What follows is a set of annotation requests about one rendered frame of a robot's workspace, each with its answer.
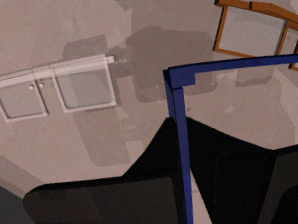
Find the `navy glasses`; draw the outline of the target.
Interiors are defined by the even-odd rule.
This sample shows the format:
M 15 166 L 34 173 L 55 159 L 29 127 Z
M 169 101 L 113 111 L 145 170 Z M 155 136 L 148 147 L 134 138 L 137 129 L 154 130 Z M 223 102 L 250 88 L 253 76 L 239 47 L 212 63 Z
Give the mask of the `navy glasses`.
M 181 155 L 182 194 L 184 194 L 185 224 L 193 224 L 192 179 L 189 165 L 189 137 L 186 124 L 184 85 L 196 84 L 194 73 L 220 71 L 220 69 L 237 69 L 259 67 L 259 65 L 298 63 L 298 53 L 286 55 L 242 57 L 242 59 L 226 59 L 218 61 L 202 61 L 202 63 L 178 65 L 164 71 L 166 99 L 168 99 L 169 117 L 174 117 L 177 124 L 178 144 Z

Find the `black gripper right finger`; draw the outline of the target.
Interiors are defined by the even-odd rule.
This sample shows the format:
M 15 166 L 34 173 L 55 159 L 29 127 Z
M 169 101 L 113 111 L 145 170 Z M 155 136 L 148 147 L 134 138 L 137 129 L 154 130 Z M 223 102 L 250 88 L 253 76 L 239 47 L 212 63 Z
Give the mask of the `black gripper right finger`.
M 298 185 L 298 144 L 267 149 L 186 116 L 189 165 L 213 224 L 271 224 Z

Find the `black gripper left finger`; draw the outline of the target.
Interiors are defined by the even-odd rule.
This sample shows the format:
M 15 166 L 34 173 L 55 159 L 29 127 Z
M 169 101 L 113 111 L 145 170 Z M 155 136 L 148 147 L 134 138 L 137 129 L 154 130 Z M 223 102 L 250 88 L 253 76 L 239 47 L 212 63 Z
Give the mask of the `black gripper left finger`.
M 35 224 L 185 224 L 177 124 L 166 117 L 122 176 L 43 184 L 23 197 Z

